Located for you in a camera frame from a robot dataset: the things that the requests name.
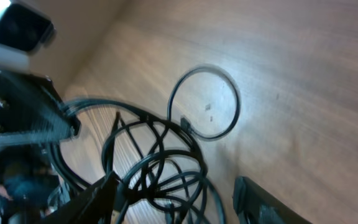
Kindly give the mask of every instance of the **camera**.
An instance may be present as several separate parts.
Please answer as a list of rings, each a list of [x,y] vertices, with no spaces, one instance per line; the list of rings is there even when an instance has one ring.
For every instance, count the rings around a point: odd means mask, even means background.
[[[0,0],[0,44],[31,53],[50,41],[54,33],[51,20],[40,12]]]

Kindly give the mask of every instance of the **wood grain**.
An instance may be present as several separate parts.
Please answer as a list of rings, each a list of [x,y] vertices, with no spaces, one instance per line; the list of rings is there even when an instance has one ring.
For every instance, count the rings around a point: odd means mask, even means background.
[[[228,223],[238,223],[231,199],[237,175],[313,223],[358,223],[358,1],[128,1],[65,98],[115,98],[165,116],[174,84],[200,63],[227,70],[241,91],[233,132],[200,142]],[[233,109],[224,82],[201,74],[178,92],[173,119],[183,114],[213,133],[229,124]],[[114,112],[81,114],[79,139],[63,145],[69,165],[88,180],[103,176],[101,146]],[[152,135],[134,135],[146,152]],[[120,137],[118,173],[138,159]],[[207,216],[213,220],[213,206]],[[126,222],[163,223],[163,215],[142,202]]]

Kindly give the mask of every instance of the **black cable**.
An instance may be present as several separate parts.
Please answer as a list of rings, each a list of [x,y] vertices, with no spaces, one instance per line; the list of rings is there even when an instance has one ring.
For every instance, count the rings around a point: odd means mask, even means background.
[[[202,134],[190,125],[189,128],[183,126],[181,127],[171,121],[173,99],[180,85],[190,76],[200,72],[209,72],[221,77],[231,87],[234,97],[236,99],[236,111],[234,113],[234,117],[230,125],[221,133],[214,134],[212,136]],[[103,145],[101,162],[103,165],[103,169],[107,174],[110,172],[114,172],[112,169],[112,165],[114,162],[115,140],[118,135],[123,132],[126,132],[129,135],[132,143],[134,144],[134,147],[136,148],[136,151],[141,158],[141,160],[137,164],[135,164],[122,179],[118,177],[117,174],[113,173],[116,176],[116,179],[120,182],[120,185],[117,189],[117,193],[122,194],[124,197],[124,201],[122,201],[122,206],[119,208],[120,215],[116,223],[121,223],[123,221],[126,211],[130,205],[142,199],[146,199],[149,204],[151,204],[151,206],[165,213],[171,214],[172,212],[179,212],[180,215],[177,216],[175,223],[181,223],[186,217],[186,215],[189,216],[189,223],[193,223],[193,220],[191,219],[191,214],[188,213],[190,211],[196,215],[196,223],[209,223],[209,221],[204,216],[204,211],[207,203],[207,189],[211,191],[213,198],[216,202],[220,223],[226,222],[224,207],[219,197],[219,194],[213,187],[212,183],[206,178],[208,168],[203,159],[201,148],[191,134],[194,134],[195,136],[206,140],[218,139],[229,133],[236,125],[240,115],[239,92],[227,72],[225,72],[219,67],[215,67],[212,65],[201,65],[191,69],[189,72],[184,74],[179,79],[178,83],[175,85],[172,91],[172,94],[170,95],[167,106],[167,119],[161,119],[146,110],[140,109],[132,105],[128,105],[127,103],[106,99],[73,100],[69,101],[65,105],[62,105],[61,110],[65,113],[66,116],[70,117],[75,116],[81,111],[89,110],[97,106],[120,107],[139,118],[138,121],[126,124],[126,122],[124,122],[124,120],[121,118],[120,114],[116,113],[116,119],[114,120],[111,134],[108,136],[107,140]],[[156,124],[161,124],[165,127],[162,134],[159,134],[156,130]],[[136,128],[141,125],[147,125],[156,138],[156,141],[154,142],[153,146],[150,148],[149,153],[146,156],[143,155],[139,145],[136,143],[131,133],[132,128]],[[164,148],[163,139],[169,131],[176,134],[176,136],[186,145],[186,150],[166,150]],[[76,175],[66,165],[58,144],[49,146],[48,153],[53,166],[56,168],[57,172],[62,176],[62,178],[69,184],[71,188],[75,189],[78,192],[81,192],[83,190],[83,187],[89,187],[89,183]],[[172,157],[176,156],[187,157],[189,159],[195,160],[198,163],[200,169],[198,171],[182,172],[179,165],[174,160],[172,160]],[[160,180],[165,162],[171,163],[174,168],[176,168],[178,174],[173,175],[172,177],[167,178],[165,180]],[[138,172],[140,172],[140,177],[137,179],[135,186],[130,189],[129,183]],[[149,177],[150,180],[149,185],[147,185],[147,177]],[[181,184],[172,185],[176,181],[180,180]],[[189,186],[194,184],[197,184],[196,190],[190,195],[188,188]],[[171,195],[171,193],[181,189],[185,190],[186,200]],[[198,210],[193,206],[193,204],[201,193],[201,208]],[[161,199],[171,200],[179,203],[179,205],[174,206],[174,204],[171,204],[167,207],[162,206],[157,203],[157,201],[160,201]]]

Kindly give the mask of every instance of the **coiled cable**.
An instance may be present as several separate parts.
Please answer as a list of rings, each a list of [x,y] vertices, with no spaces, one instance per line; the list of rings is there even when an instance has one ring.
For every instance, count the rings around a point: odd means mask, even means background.
[[[182,126],[172,122],[173,99],[180,85],[190,76],[200,72],[209,72],[221,77],[231,87],[231,90],[233,91],[236,100],[236,111],[234,113],[234,117],[230,125],[221,133],[214,134],[211,136],[207,136],[203,133],[200,133],[194,127],[191,127],[188,121],[185,121],[185,125],[182,124]],[[174,221],[175,223],[182,223],[186,216],[188,217],[188,223],[193,223],[192,215],[189,214],[189,211],[196,215],[196,223],[209,223],[208,219],[204,216],[207,203],[207,189],[209,189],[212,193],[212,196],[216,203],[219,215],[219,222],[226,222],[226,215],[224,212],[223,203],[213,184],[206,178],[208,168],[203,159],[201,149],[196,139],[192,136],[192,134],[194,134],[201,139],[215,140],[225,136],[236,125],[240,115],[239,91],[226,71],[213,65],[199,65],[185,73],[179,79],[178,83],[175,85],[172,91],[172,94],[170,95],[167,106],[166,119],[159,118],[158,116],[138,107],[128,105],[120,101],[107,99],[73,100],[62,105],[61,110],[65,113],[66,116],[71,117],[77,115],[84,110],[89,110],[98,106],[114,106],[122,108],[131,112],[139,118],[137,121],[126,123],[121,118],[120,113],[117,112],[112,126],[111,134],[108,136],[107,140],[103,145],[101,162],[106,174],[114,172],[112,169],[112,165],[114,162],[114,143],[118,135],[123,132],[126,132],[128,134],[129,138],[135,146],[136,151],[141,158],[141,160],[129,170],[125,177],[120,178],[117,174],[114,173],[116,179],[120,182],[117,191],[124,197],[124,201],[122,202],[121,206],[119,206],[120,215],[116,223],[123,222],[126,211],[130,205],[135,204],[139,200],[143,199],[146,199],[149,204],[151,204],[151,206],[164,213],[173,214],[175,212],[178,212],[179,215],[176,217]],[[159,134],[156,130],[156,124],[161,124],[165,127],[162,134]],[[146,156],[144,156],[141,152],[140,147],[136,143],[131,133],[132,128],[145,125],[149,127],[149,129],[156,138],[153,146],[150,148],[149,153]],[[181,139],[187,149],[166,149],[163,144],[163,139],[169,131],[171,131],[179,139]],[[87,181],[79,177],[67,166],[60,152],[59,143],[49,144],[47,146],[47,151],[51,163],[56,168],[57,172],[61,175],[61,177],[64,179],[64,181],[66,181],[72,189],[77,192],[82,192],[83,189],[90,186],[90,183],[87,183]],[[177,156],[195,160],[198,163],[199,170],[182,172],[180,166],[172,159]],[[168,179],[160,180],[161,174],[165,167],[165,162],[171,164],[177,170],[178,174]],[[140,172],[140,177],[139,179],[137,179],[137,182],[135,183],[133,188],[130,189],[129,183],[138,172]],[[147,177],[149,177],[150,184],[147,184]],[[188,188],[189,186],[195,184],[197,184],[196,190],[190,195]],[[181,189],[185,190],[186,200],[172,195],[173,192],[176,192]],[[193,206],[193,204],[195,200],[200,196],[200,194],[202,194],[201,208],[197,209],[195,206]],[[175,202],[175,204],[178,205],[175,206],[174,204],[171,204],[168,207],[162,206],[161,204],[157,203],[157,201],[161,200],[169,200],[171,202]],[[106,214],[104,218],[105,223],[109,223],[110,217],[111,213]]]

